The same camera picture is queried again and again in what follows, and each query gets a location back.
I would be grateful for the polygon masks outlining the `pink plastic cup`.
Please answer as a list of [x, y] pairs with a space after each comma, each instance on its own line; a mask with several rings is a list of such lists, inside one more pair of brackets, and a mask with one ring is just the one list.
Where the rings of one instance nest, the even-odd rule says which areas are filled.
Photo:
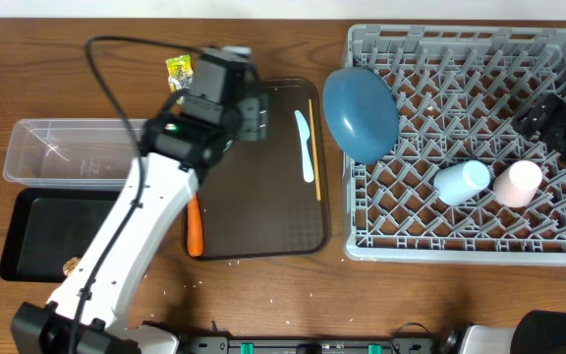
[[525, 207], [535, 196], [541, 181], [542, 172], [534, 162], [516, 161], [494, 180], [495, 199], [507, 207]]

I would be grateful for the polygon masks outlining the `large blue plate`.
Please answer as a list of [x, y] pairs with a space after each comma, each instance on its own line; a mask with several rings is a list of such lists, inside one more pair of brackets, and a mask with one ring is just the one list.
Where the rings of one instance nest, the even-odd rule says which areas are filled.
[[373, 164], [396, 145], [400, 116], [387, 84], [374, 72], [359, 67], [332, 72], [322, 105], [336, 144], [358, 163]]

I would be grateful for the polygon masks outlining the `light blue plastic cup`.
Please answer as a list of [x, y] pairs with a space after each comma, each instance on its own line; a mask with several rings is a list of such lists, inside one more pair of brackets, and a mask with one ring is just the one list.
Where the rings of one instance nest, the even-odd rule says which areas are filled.
[[487, 167], [480, 161], [470, 160], [438, 171], [433, 187], [442, 202], [455, 207], [483, 191], [489, 183]]

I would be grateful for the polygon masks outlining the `brown food scrap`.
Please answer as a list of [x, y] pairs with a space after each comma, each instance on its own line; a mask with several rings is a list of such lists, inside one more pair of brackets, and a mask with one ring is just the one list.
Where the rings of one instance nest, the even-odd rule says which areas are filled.
[[72, 257], [68, 261], [66, 261], [62, 266], [63, 274], [66, 277], [69, 277], [77, 268], [80, 261], [81, 259], [79, 257]]

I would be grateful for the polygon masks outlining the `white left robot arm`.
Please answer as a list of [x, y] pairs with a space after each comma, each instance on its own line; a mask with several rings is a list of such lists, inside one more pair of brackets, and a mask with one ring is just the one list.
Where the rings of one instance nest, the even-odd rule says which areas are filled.
[[147, 120], [124, 187], [80, 262], [44, 307], [24, 303], [11, 332], [21, 353], [176, 353], [158, 324], [126, 327], [142, 278], [169, 226], [231, 144], [266, 136], [264, 93], [228, 101], [172, 94]]

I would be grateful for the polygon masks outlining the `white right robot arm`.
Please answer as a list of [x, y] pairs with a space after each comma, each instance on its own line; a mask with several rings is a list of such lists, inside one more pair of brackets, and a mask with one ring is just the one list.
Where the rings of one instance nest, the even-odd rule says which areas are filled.
[[[497, 243], [520, 250], [521, 266], [566, 266], [566, 98], [543, 95], [511, 127], [526, 147], [492, 188], [518, 219]], [[566, 353], [566, 312], [532, 310], [508, 328], [471, 324], [454, 342], [458, 353]]]

